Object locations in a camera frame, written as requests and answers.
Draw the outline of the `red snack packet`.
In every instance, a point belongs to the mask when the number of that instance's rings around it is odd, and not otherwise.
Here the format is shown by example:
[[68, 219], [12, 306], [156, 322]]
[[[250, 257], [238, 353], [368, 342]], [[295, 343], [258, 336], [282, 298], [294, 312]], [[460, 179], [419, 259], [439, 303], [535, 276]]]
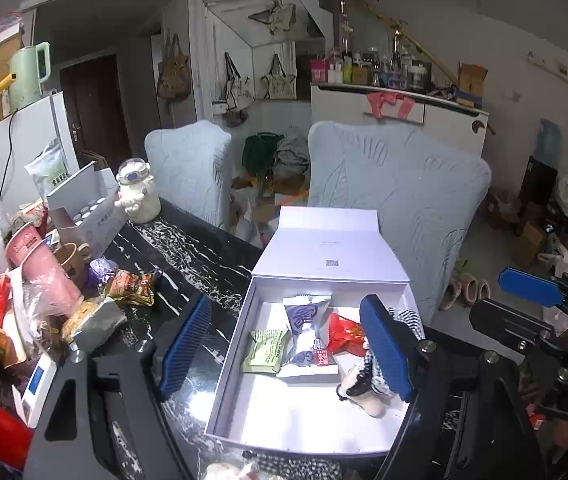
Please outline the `red snack packet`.
[[331, 354], [347, 352], [353, 356], [365, 356], [365, 333], [359, 322], [337, 313], [328, 317], [327, 350]]

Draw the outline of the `purple silver snack packet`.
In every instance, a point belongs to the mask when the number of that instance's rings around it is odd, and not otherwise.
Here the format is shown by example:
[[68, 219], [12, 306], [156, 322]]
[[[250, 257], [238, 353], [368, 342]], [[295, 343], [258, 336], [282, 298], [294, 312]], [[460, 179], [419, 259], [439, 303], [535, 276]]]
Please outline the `purple silver snack packet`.
[[291, 344], [277, 374], [285, 382], [334, 382], [339, 368], [322, 328], [329, 317], [331, 295], [297, 295], [283, 298]]

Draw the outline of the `green tea packet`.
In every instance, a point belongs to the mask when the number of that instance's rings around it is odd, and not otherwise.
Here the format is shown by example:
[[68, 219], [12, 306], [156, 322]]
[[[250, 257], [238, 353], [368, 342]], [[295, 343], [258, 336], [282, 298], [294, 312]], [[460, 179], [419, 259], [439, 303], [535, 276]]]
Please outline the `green tea packet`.
[[277, 375], [282, 367], [287, 330], [253, 330], [241, 370], [248, 374]]

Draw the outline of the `beige slippers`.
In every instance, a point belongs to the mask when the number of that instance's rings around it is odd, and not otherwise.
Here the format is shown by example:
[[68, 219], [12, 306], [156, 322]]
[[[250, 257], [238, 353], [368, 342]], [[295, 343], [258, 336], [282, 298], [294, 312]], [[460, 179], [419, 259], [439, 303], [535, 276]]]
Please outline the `beige slippers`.
[[475, 278], [473, 274], [462, 273], [450, 278], [444, 289], [444, 296], [439, 304], [440, 311], [448, 311], [456, 301], [462, 301], [467, 307], [476, 302], [491, 298], [490, 284], [483, 278]]

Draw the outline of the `gold candy wrapper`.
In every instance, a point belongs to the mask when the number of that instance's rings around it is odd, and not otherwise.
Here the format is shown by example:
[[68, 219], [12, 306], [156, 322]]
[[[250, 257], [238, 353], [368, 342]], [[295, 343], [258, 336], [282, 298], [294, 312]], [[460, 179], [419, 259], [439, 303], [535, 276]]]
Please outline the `gold candy wrapper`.
[[114, 301], [137, 307], [151, 307], [155, 302], [155, 272], [135, 274], [120, 269], [107, 283], [104, 295]]

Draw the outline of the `lavender open gift box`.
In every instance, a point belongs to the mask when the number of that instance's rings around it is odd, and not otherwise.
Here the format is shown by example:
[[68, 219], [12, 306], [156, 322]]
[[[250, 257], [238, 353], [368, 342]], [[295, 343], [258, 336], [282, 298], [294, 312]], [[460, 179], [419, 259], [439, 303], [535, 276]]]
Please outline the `lavender open gift box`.
[[326, 344], [329, 317], [357, 322], [373, 294], [387, 307], [414, 311], [410, 278], [379, 232], [372, 209], [286, 206], [252, 270], [218, 381], [207, 437], [240, 448], [327, 458], [386, 454], [407, 410], [396, 394], [377, 417], [339, 400], [342, 378], [361, 364], [341, 350], [320, 364], [284, 362], [276, 374], [246, 372], [251, 335], [278, 330], [284, 349]]

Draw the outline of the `silver foil bag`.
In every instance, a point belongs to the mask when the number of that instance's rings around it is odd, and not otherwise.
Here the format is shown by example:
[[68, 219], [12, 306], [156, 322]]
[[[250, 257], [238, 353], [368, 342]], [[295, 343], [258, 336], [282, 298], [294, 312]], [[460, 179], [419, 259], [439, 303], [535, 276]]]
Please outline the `silver foil bag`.
[[125, 313], [112, 298], [94, 298], [83, 301], [63, 323], [61, 338], [71, 348], [92, 354], [125, 321]]

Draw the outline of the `right blue leaf chair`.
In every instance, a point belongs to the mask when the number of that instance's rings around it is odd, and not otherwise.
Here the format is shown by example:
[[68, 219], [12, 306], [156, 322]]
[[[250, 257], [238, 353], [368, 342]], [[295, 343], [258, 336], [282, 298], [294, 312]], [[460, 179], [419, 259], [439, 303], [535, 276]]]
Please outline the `right blue leaf chair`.
[[309, 203], [374, 209], [379, 230], [432, 322], [491, 182], [489, 165], [408, 125], [317, 122], [308, 135]]

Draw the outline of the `blue leaf chair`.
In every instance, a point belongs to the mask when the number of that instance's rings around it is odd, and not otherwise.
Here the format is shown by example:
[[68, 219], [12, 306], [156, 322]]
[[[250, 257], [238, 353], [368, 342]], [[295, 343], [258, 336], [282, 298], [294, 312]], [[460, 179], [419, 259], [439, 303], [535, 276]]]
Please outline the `blue leaf chair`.
[[159, 196], [226, 230], [233, 176], [231, 142], [228, 132], [207, 120], [148, 133], [145, 151]]
[[379, 230], [432, 322], [491, 182], [489, 165], [408, 125], [317, 122], [308, 135], [309, 203], [374, 209]]

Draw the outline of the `pink cup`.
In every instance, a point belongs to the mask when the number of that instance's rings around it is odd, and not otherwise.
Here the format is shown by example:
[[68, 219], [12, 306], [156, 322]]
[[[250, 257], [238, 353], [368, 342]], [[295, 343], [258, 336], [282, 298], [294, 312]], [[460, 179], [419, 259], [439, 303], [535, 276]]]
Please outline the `pink cup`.
[[5, 254], [31, 284], [43, 287], [52, 312], [70, 316], [83, 301], [80, 289], [64, 272], [55, 255], [40, 237], [32, 222], [26, 223], [9, 240]]

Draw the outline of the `white astronaut jar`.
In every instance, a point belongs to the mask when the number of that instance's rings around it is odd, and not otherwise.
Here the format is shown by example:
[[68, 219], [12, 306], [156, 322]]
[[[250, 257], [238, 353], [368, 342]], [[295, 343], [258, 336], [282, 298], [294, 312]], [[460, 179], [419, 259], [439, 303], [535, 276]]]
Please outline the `white astronaut jar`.
[[131, 222], [144, 224], [159, 216], [161, 202], [148, 162], [138, 157], [122, 162], [116, 182], [119, 190], [114, 206], [122, 209]]

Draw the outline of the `white medicine box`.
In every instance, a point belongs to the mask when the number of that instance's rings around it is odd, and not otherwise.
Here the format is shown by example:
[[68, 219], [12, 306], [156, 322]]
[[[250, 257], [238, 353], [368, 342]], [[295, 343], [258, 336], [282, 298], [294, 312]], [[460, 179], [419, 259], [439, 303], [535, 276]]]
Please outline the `white medicine box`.
[[23, 361], [10, 369], [16, 380], [11, 387], [14, 409], [30, 429], [40, 420], [57, 368], [56, 361], [43, 351], [37, 360]]

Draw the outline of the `white carton of bottles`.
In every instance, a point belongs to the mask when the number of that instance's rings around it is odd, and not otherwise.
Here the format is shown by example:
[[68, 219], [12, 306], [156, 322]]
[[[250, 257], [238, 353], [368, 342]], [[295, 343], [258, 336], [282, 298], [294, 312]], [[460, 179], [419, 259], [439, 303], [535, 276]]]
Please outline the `white carton of bottles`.
[[93, 257], [101, 257], [127, 222], [116, 206], [119, 185], [109, 168], [95, 162], [78, 170], [47, 195], [49, 217], [63, 244], [87, 244]]

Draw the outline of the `left blue leaf chair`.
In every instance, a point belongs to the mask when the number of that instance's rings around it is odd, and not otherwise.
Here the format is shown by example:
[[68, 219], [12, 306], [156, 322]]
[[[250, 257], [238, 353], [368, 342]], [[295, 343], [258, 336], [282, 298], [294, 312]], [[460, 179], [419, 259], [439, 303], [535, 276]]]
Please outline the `left blue leaf chair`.
[[148, 133], [145, 151], [159, 196], [226, 230], [233, 176], [231, 142], [228, 132], [207, 120]]

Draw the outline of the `cardboard box on counter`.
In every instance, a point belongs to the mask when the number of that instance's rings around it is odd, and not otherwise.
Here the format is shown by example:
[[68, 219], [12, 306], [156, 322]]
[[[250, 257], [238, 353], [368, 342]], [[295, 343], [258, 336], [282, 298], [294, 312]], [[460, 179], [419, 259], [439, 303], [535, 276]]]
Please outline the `cardboard box on counter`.
[[484, 66], [459, 63], [455, 102], [480, 110], [484, 104], [484, 85], [487, 74], [488, 70]]

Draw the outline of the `white refrigerator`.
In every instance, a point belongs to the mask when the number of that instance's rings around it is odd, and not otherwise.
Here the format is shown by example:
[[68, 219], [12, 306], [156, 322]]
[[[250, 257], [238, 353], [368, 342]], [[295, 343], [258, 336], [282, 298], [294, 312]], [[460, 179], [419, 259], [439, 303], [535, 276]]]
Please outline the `white refrigerator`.
[[64, 94], [45, 96], [14, 117], [0, 122], [0, 201], [8, 214], [38, 199], [32, 177], [24, 166], [58, 139], [70, 172], [78, 171]]

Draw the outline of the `brown hanging tote bag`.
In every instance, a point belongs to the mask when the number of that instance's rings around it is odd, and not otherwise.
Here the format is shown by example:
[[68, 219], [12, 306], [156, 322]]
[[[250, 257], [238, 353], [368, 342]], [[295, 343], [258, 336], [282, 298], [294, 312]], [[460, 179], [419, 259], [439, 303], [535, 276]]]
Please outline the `brown hanging tote bag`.
[[183, 52], [176, 32], [165, 41], [156, 93], [158, 98], [165, 101], [184, 101], [192, 93], [189, 58]]

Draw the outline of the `green electric kettle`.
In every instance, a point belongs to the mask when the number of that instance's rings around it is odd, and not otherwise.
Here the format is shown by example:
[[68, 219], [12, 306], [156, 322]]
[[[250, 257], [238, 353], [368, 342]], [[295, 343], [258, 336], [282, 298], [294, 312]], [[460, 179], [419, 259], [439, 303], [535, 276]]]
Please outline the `green electric kettle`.
[[8, 88], [10, 108], [15, 112], [43, 96], [42, 84], [52, 75], [50, 43], [21, 48], [9, 59], [8, 67], [16, 75]]

